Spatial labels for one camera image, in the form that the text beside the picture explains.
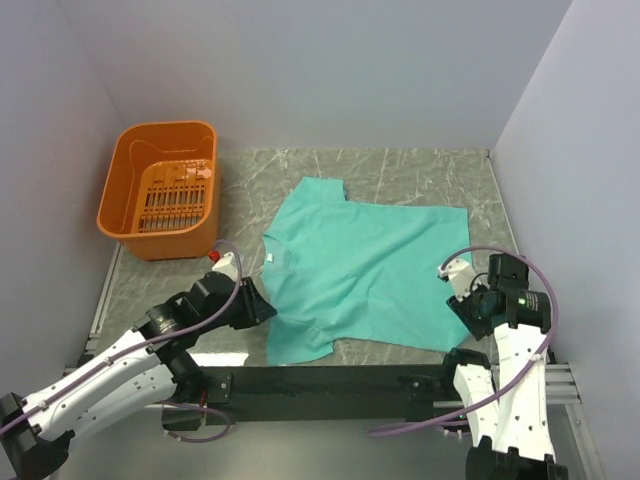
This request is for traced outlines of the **teal t shirt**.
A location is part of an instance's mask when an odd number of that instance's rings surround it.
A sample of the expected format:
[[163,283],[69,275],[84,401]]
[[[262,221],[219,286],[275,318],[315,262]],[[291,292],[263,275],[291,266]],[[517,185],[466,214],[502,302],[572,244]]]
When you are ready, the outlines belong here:
[[470,244],[463,208],[354,202],[342,180],[305,177],[263,243],[271,365],[321,359],[342,339],[446,352],[468,336],[438,277]]

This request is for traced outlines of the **orange plastic basket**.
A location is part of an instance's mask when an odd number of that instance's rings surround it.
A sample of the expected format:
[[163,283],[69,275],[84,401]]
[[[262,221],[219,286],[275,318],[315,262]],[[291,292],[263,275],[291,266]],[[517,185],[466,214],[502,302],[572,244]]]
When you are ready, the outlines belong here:
[[118,139],[97,214],[135,257],[206,256],[218,237],[218,136],[200,121],[135,125]]

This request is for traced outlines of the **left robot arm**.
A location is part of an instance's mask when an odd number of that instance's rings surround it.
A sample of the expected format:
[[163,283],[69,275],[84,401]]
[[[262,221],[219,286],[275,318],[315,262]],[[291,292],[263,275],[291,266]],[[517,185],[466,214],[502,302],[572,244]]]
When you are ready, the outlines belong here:
[[220,327],[253,328],[275,314],[251,278],[210,272],[57,383],[26,397],[5,395],[1,445],[16,478],[48,477],[65,463],[72,441],[104,420],[199,397],[208,382],[188,351],[198,338]]

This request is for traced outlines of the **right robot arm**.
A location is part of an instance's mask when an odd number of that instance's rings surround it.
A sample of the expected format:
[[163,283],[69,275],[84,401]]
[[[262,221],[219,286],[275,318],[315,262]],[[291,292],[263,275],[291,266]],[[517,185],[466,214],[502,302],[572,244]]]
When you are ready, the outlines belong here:
[[516,255],[490,256],[486,275],[470,262],[449,259],[439,276],[453,290],[447,304],[475,339],[491,336],[499,371],[487,359],[452,350],[439,374],[444,395],[460,399],[472,437],[469,479],[566,479],[556,460],[547,416],[546,350],[554,333],[556,302],[534,291],[530,267]]

